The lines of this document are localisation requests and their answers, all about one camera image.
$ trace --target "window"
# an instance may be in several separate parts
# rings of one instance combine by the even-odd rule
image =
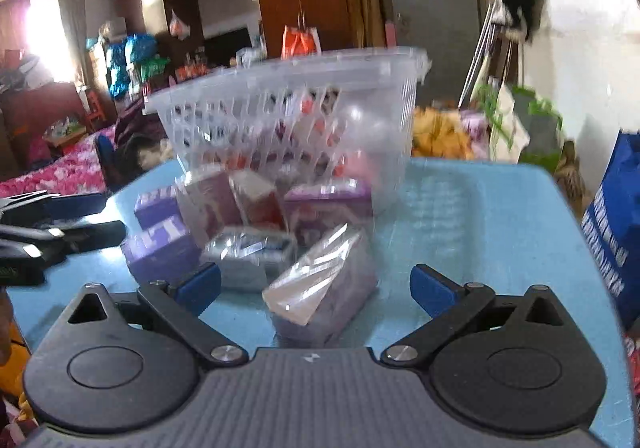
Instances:
[[[74,82],[76,72],[62,28],[58,0],[31,0],[27,12],[27,44],[29,52],[40,57],[54,81]]]

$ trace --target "blue plastic bag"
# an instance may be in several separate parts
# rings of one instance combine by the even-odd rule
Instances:
[[[127,38],[124,54],[127,64],[140,63],[156,55],[158,44],[151,34],[134,34]]]
[[[618,134],[582,230],[627,329],[640,316],[640,134]]]
[[[109,87],[109,94],[116,99],[129,90],[129,73],[126,66],[113,66],[111,67],[111,86]]]
[[[107,49],[106,61],[107,68],[112,66],[127,66],[127,60],[124,57],[124,43],[116,43]]]

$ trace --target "ribbed gray surface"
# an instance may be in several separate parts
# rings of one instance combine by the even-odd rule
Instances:
[[[497,438],[457,423],[418,376],[367,349],[260,349],[248,365],[207,375],[175,417],[146,431],[79,440],[43,430],[25,446],[56,448],[594,448],[587,433]]]

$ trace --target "pink blanket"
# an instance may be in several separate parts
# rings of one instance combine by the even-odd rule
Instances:
[[[114,126],[100,130],[113,142]],[[61,195],[103,192],[104,177],[95,152],[94,137],[82,139],[73,150],[49,166],[0,183],[0,197],[47,190]]]

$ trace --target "gray door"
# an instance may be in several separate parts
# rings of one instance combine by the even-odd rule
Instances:
[[[480,35],[477,0],[392,0],[398,45],[423,47],[433,61],[417,104],[455,100]]]

